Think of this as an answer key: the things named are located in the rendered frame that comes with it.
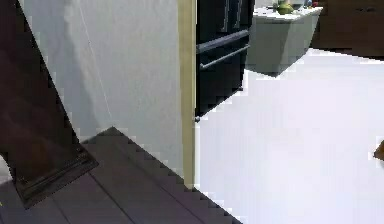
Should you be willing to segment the black fridge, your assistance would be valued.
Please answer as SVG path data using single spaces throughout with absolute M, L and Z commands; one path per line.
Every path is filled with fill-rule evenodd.
M 233 28 L 237 0 L 230 0 L 228 32 L 221 32 L 225 0 L 197 0 L 196 3 L 196 46 L 241 30 L 250 30 L 255 0 L 243 0 L 238 29 Z M 248 49 L 204 70 L 199 68 L 200 63 L 209 63 L 247 44 L 249 44 L 249 35 L 209 51 L 196 53 L 196 122 L 199 122 L 201 117 L 242 89 Z

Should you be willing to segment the grey kitchen island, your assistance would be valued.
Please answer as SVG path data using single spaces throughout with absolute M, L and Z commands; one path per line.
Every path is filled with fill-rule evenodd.
M 300 8 L 280 15 L 267 7 L 255 8 L 245 69 L 279 76 L 308 51 L 322 10 Z

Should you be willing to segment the dark brown wooden cupboard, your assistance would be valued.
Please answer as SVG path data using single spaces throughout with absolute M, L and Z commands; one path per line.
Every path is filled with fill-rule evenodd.
M 19 0 L 0 0 L 0 157 L 26 209 L 98 166 L 75 134 Z

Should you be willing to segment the dark brown kitchen cabinet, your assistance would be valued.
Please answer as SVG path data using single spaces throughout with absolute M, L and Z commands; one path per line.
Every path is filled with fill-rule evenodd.
M 311 47 L 384 59 L 384 0 L 318 0 Z

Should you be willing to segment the brown wooden furniture corner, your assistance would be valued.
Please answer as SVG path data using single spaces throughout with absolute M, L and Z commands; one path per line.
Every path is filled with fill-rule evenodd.
M 384 140 L 381 141 L 373 154 L 374 158 L 384 161 Z

